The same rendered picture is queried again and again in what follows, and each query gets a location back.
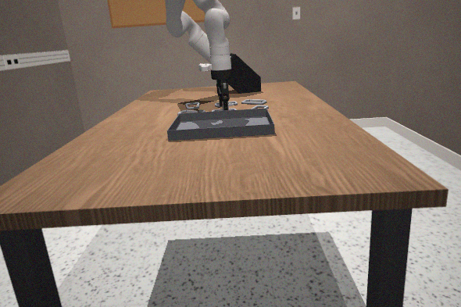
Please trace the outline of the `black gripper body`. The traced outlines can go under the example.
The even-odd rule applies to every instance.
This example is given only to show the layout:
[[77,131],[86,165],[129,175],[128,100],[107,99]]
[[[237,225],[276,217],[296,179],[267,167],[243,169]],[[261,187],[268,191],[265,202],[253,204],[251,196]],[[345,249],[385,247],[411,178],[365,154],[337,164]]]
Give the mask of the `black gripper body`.
[[211,70],[211,78],[218,80],[218,84],[226,83],[226,79],[232,78],[232,72],[230,70]]

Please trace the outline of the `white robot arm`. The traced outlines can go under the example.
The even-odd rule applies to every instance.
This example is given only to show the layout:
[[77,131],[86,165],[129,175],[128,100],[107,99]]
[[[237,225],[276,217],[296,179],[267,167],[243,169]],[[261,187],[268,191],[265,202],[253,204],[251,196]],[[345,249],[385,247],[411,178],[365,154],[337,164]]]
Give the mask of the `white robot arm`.
[[193,2],[205,13],[206,33],[182,11],[185,0],[165,0],[167,30],[174,37],[181,37],[186,31],[189,33],[188,44],[209,62],[198,65],[201,72],[230,70],[229,41],[224,33],[224,29],[230,24],[227,10],[218,0],[193,0]]

